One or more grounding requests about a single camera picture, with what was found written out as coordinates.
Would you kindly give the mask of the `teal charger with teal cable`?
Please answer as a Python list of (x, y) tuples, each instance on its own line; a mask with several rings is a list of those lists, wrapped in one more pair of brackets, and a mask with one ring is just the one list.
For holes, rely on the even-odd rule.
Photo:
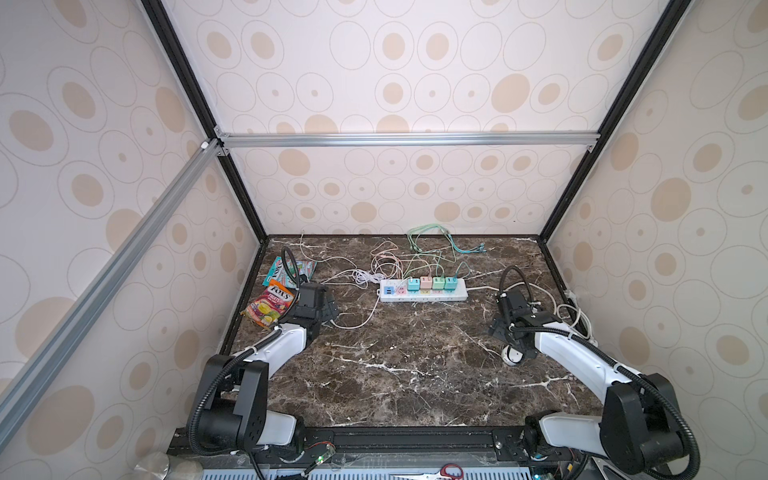
[(453, 277), (446, 277), (444, 280), (444, 287), (443, 289), (445, 291), (455, 291), (458, 288), (458, 278)]

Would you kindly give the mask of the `white multicolour power strip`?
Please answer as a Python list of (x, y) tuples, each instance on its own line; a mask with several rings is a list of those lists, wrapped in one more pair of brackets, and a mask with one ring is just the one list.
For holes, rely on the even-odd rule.
[(466, 283), (463, 279), (458, 278), (458, 288), (455, 291), (420, 289), (418, 292), (408, 292), (408, 278), (382, 280), (378, 289), (380, 301), (385, 303), (462, 302), (468, 298)]

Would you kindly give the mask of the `teal charger plug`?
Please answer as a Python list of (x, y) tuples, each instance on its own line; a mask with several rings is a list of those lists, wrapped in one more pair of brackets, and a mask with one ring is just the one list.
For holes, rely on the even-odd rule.
[(420, 279), (418, 277), (411, 277), (407, 279), (407, 291), (418, 292), (420, 290)]

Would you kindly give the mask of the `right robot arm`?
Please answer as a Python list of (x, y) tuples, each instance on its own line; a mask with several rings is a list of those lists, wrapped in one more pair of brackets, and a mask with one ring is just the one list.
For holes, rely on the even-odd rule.
[(686, 460), (679, 479), (693, 479), (702, 456), (684, 419), (671, 382), (643, 374), (603, 352), (589, 336), (556, 314), (539, 308), (528, 280), (519, 290), (501, 279), (495, 296), (499, 313), (489, 333), (504, 341), (503, 361), (511, 366), (543, 354), (584, 384), (602, 404), (598, 416), (547, 411), (526, 418), (521, 442), (531, 459), (547, 450), (579, 451), (585, 460), (602, 458), (627, 475), (665, 479), (662, 466)]

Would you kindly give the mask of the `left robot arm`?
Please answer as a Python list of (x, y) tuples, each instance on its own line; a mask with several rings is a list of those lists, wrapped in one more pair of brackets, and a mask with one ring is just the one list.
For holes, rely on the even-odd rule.
[(300, 272), (290, 248), (282, 249), (281, 259), (296, 296), (265, 338), (235, 356), (214, 355), (206, 362), (186, 427), (197, 455), (274, 449), (293, 460), (305, 450), (303, 420), (268, 408), (269, 379), (318, 338), (338, 308), (327, 286)]

